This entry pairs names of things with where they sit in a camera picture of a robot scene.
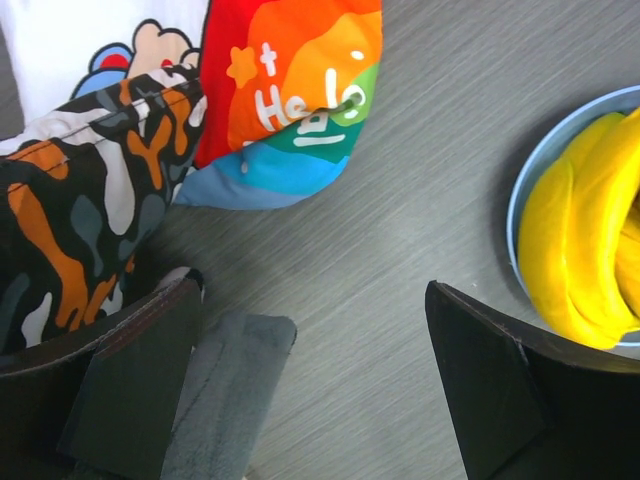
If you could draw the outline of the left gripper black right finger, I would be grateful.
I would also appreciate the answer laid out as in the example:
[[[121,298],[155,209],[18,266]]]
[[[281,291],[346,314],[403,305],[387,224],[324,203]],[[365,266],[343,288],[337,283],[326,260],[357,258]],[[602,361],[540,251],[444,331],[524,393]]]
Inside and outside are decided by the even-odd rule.
[[[639,362],[432,281],[426,321],[470,479],[636,479]]]

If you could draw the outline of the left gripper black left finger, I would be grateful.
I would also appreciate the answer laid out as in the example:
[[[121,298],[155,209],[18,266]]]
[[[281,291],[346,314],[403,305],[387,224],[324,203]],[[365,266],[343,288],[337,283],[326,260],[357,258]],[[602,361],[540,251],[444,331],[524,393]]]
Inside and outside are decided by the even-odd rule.
[[[1,476],[61,479],[79,464],[157,479],[201,290],[182,278],[93,325],[1,358]]]

